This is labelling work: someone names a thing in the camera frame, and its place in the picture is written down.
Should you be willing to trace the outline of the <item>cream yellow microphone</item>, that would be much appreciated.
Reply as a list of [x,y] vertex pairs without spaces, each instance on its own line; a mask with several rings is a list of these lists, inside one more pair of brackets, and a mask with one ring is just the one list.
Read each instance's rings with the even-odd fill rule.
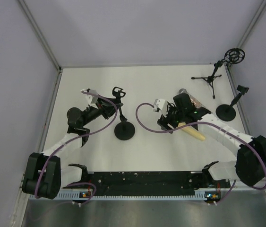
[[182,131],[186,132],[190,136],[196,138],[197,140],[204,141],[206,138],[203,134],[201,134],[198,130],[196,130],[192,126],[186,126],[181,129]]

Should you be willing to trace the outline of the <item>black round-base mic stand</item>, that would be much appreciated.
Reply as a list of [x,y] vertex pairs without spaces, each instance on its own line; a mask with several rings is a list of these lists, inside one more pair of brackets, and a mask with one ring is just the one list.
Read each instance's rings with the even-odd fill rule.
[[123,106],[121,99],[126,95],[126,92],[120,87],[114,87],[112,95],[115,97],[115,103],[120,115],[120,123],[115,126],[114,134],[119,140],[129,140],[135,135],[135,126],[127,120],[121,109]]

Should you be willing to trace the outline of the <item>glitter rhinestone microphone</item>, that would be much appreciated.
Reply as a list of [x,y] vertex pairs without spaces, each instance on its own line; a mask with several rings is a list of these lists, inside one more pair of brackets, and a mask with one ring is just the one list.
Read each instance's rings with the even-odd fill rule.
[[194,96],[192,96],[186,89],[181,88],[178,91],[178,94],[185,93],[189,95],[191,102],[195,105],[196,108],[205,107],[202,103],[200,103]]

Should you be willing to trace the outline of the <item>black tripod shock-mount stand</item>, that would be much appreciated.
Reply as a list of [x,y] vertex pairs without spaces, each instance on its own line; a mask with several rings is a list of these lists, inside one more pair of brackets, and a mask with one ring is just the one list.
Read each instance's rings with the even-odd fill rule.
[[212,89],[213,99],[215,99],[215,88],[214,80],[221,77],[222,75],[216,75],[219,68],[222,66],[228,67],[234,64],[239,64],[245,59],[245,52],[240,48],[231,48],[225,54],[224,57],[214,64],[213,73],[208,77],[191,77],[192,80],[202,79],[204,80]]

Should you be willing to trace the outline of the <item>grey microphone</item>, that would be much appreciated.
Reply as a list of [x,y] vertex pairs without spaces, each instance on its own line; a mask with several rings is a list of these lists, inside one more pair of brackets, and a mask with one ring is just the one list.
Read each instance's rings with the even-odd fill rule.
[[211,114],[212,112],[209,111],[208,109],[206,109],[205,107],[200,107],[200,112],[203,113],[204,115],[205,114]]

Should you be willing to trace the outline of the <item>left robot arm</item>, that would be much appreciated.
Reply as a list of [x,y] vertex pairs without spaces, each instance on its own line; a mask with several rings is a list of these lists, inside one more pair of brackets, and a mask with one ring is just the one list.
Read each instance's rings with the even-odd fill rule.
[[82,164],[71,163],[69,157],[82,148],[92,133],[85,126],[99,116],[116,118],[122,107],[121,98],[87,95],[88,107],[70,108],[67,113],[68,129],[63,138],[41,153],[32,153],[27,161],[22,191],[36,198],[54,199],[61,188],[85,187],[89,177]]

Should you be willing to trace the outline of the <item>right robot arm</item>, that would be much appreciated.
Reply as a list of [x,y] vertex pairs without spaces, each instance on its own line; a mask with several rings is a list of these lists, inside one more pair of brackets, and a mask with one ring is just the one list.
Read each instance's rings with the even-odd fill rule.
[[253,137],[220,121],[211,111],[189,93],[173,97],[170,103],[156,99],[154,111],[161,112],[157,123],[169,133],[180,123],[190,124],[194,131],[210,136],[226,147],[236,157],[235,161],[214,161],[203,169],[202,182],[207,187],[215,186],[219,180],[240,180],[254,187],[266,176],[266,138]]

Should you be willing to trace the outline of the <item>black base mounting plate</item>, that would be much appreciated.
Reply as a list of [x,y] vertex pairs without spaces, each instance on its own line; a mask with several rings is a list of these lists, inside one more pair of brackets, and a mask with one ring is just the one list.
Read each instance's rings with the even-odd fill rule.
[[82,180],[96,186],[97,196],[181,196],[200,188],[230,188],[228,181],[215,181],[201,171],[89,172]]

